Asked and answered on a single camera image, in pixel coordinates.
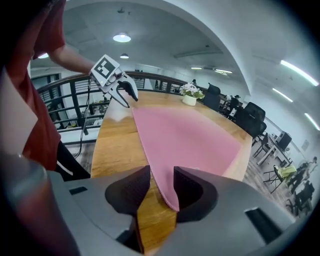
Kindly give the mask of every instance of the flower pot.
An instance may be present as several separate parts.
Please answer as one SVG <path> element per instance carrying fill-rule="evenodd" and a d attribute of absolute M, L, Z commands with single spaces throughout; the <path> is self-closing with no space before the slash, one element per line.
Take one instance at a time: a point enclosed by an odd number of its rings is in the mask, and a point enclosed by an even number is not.
<path fill-rule="evenodd" d="M 189 106 L 195 106 L 196 103 L 197 103 L 197 98 L 194 98 L 194 97 L 191 97 L 191 96 L 188 96 L 188 95 L 184 95 L 182 102 L 184 104 L 189 105 Z"/>

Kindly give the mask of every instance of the floor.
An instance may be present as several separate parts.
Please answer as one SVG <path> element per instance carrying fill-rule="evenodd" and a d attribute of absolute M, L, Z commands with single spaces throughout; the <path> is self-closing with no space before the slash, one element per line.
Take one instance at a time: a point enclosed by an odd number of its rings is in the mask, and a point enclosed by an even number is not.
<path fill-rule="evenodd" d="M 254 189 L 288 211 L 288 209 L 286 208 L 286 201 L 287 199 L 291 199 L 291 201 L 293 202 L 293 196 L 291 195 L 288 187 L 284 184 L 284 182 L 272 194 L 270 193 L 275 188 L 275 183 L 269 184 L 267 182 L 264 182 L 268 179 L 268 174 L 264 174 L 264 172 L 273 170 L 273 165 L 277 163 L 274 162 L 274 159 L 272 157 L 269 157 L 261 166 L 258 166 L 257 162 L 263 157 L 264 154 L 260 153 L 256 158 L 253 158 L 252 155 L 259 147 L 260 144 L 257 143 L 251 150 L 251 157 L 249 159 L 243 182 L 252 186 Z M 67 146 L 67 148 L 73 155 L 75 155 L 79 151 L 78 144 L 69 145 Z M 81 166 L 85 170 L 87 170 L 88 173 L 91 172 L 94 150 L 94 143 L 85 143 L 82 145 L 81 154 L 76 159 L 81 164 Z"/>

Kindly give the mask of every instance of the pink cloth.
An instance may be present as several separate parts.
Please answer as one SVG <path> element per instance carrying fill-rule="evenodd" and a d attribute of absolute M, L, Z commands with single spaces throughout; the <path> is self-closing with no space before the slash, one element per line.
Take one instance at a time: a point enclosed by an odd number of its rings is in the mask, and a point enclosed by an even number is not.
<path fill-rule="evenodd" d="M 145 156 L 163 199 L 175 211 L 174 166 L 223 175 L 241 144 L 193 109 L 139 107 L 132 110 Z"/>

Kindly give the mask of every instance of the ceiling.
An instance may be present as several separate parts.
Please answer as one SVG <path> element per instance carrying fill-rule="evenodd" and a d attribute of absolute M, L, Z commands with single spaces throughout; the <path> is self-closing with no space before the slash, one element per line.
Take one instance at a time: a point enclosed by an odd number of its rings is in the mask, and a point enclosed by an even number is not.
<path fill-rule="evenodd" d="M 164 69 L 216 67 L 232 71 L 231 79 L 242 79 L 233 58 L 226 57 L 204 33 L 157 8 L 128 2 L 86 4 L 64 12 L 63 30 L 67 44 L 93 61 L 103 54 L 120 60 L 120 55 L 126 53 L 138 64 Z M 131 41 L 115 42 L 113 36 L 119 33 L 128 34 Z M 53 65 L 49 59 L 31 63 L 32 68 Z"/>
<path fill-rule="evenodd" d="M 305 29 L 271 1 L 229 2 L 237 15 L 234 26 L 241 28 L 243 43 L 251 49 L 255 86 L 278 89 L 294 100 L 293 108 L 316 110 L 320 86 L 311 85 L 280 65 L 281 60 L 286 60 L 320 81 L 320 65 L 314 54 L 317 45 L 311 43 Z M 218 43 L 183 19 L 157 8 L 127 2 L 86 4 L 64 12 L 63 29 L 68 45 L 93 61 L 105 53 L 120 60 L 120 55 L 126 53 L 132 62 L 164 69 L 216 67 L 232 71 L 228 78 L 246 87 L 235 60 L 220 49 Z M 119 33 L 128 33 L 132 40 L 129 43 L 113 41 L 113 36 Z M 32 68 L 52 65 L 49 59 L 31 63 Z M 314 115 L 320 121 L 320 113 Z"/>

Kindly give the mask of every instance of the arch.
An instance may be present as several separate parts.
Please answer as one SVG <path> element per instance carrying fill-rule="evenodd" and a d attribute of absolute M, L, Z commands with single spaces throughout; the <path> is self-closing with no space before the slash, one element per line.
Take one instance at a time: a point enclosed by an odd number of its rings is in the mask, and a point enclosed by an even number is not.
<path fill-rule="evenodd" d="M 69 0 L 65 10 L 115 0 Z M 250 44 L 242 33 L 241 22 L 232 0 L 125 0 L 171 13 L 192 24 L 208 36 L 240 70 L 249 93 L 255 84 L 255 68 Z"/>

